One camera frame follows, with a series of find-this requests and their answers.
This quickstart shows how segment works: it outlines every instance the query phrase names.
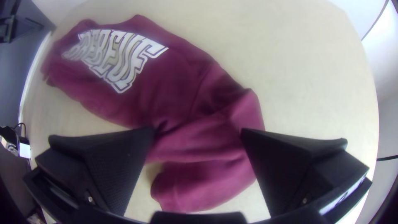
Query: black equipment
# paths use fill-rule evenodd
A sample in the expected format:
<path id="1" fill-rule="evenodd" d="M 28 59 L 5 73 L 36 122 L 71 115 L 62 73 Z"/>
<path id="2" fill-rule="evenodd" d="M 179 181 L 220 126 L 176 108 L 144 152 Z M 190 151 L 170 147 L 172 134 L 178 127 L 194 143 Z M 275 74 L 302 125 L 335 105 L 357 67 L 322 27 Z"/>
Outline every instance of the black equipment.
<path id="1" fill-rule="evenodd" d="M 60 223 L 134 224 L 122 217 L 154 136 L 152 128 L 83 137 L 50 136 L 38 168 L 24 177 L 33 197 Z M 316 140 L 243 129 L 241 140 L 271 218 L 257 224 L 335 223 L 370 188 L 368 167 L 346 139 Z M 152 224 L 246 224 L 239 212 L 156 212 Z"/>
<path id="2" fill-rule="evenodd" d="M 0 2 L 0 44 L 11 43 L 19 37 L 40 31 L 43 25 L 29 18 L 16 15 L 21 0 Z"/>

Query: cable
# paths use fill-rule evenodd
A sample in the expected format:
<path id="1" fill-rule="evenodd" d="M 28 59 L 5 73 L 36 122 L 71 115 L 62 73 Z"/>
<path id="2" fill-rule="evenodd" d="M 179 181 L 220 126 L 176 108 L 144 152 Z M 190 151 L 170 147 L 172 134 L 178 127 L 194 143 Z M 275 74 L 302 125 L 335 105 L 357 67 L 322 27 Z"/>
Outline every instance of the cable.
<path id="1" fill-rule="evenodd" d="M 17 128 L 17 127 L 19 127 L 20 125 L 23 125 L 24 126 L 24 136 L 26 136 L 26 124 L 25 123 L 19 123 L 19 124 L 17 124 L 15 127 L 13 127 L 12 129 L 14 129 L 14 131 L 15 131 L 15 129 Z"/>
<path id="2" fill-rule="evenodd" d="M 377 158 L 376 161 L 387 161 L 387 160 L 392 160 L 398 158 L 398 155 L 395 156 L 388 156 L 388 157 L 383 157 L 383 158 Z"/>

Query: maroon sweatshirt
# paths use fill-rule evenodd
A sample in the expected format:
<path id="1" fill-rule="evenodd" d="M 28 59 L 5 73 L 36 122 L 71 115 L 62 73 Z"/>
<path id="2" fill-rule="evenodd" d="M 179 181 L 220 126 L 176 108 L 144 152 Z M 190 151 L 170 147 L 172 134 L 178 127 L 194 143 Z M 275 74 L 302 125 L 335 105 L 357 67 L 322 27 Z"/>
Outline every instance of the maroon sweatshirt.
<path id="1" fill-rule="evenodd" d="M 239 135 L 244 127 L 264 130 L 257 96 L 149 19 L 83 20 L 54 44 L 42 71 L 97 116 L 155 127 L 146 162 L 164 163 L 151 187 L 163 210 L 211 209 L 254 182 Z"/>

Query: white wall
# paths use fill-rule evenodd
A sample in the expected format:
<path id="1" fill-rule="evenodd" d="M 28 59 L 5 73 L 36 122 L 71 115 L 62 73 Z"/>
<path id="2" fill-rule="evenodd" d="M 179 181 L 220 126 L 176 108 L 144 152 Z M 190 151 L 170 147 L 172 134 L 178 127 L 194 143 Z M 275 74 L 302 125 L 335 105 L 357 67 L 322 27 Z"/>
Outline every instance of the white wall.
<path id="1" fill-rule="evenodd" d="M 374 21 L 376 21 L 376 18 L 379 16 L 386 2 L 386 0 L 329 1 L 345 11 L 361 39 L 368 32 Z"/>
<path id="2" fill-rule="evenodd" d="M 398 154 L 398 14 L 389 2 L 362 41 L 374 73 L 379 101 L 378 158 Z M 398 174 L 398 160 L 376 163 L 373 185 L 357 224 L 367 224 L 386 198 Z"/>
<path id="3" fill-rule="evenodd" d="M 374 73 L 377 98 L 382 101 L 398 84 L 398 15 L 392 2 L 362 44 Z"/>

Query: table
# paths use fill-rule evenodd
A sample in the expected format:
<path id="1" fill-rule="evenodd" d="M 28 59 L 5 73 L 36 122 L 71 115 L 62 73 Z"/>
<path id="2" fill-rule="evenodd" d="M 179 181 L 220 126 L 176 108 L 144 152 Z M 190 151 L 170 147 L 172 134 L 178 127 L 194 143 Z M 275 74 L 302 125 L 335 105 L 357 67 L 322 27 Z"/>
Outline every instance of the table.
<path id="1" fill-rule="evenodd" d="M 347 151 L 369 166 L 372 179 L 378 146 L 376 91 L 364 50 L 343 11 L 324 0 L 94 0 L 75 8 L 37 56 L 23 108 L 35 157 L 50 134 L 81 136 L 125 128 L 86 111 L 39 71 L 51 42 L 80 20 L 99 24 L 135 14 L 153 20 L 212 55 L 259 97 L 268 131 L 316 139 L 348 139 Z M 159 204 L 150 197 L 159 164 L 146 165 L 125 213 L 148 222 Z M 354 223 L 364 199 L 340 223 Z M 248 222 L 269 218 L 255 182 L 241 194 L 205 212 L 241 211 Z"/>

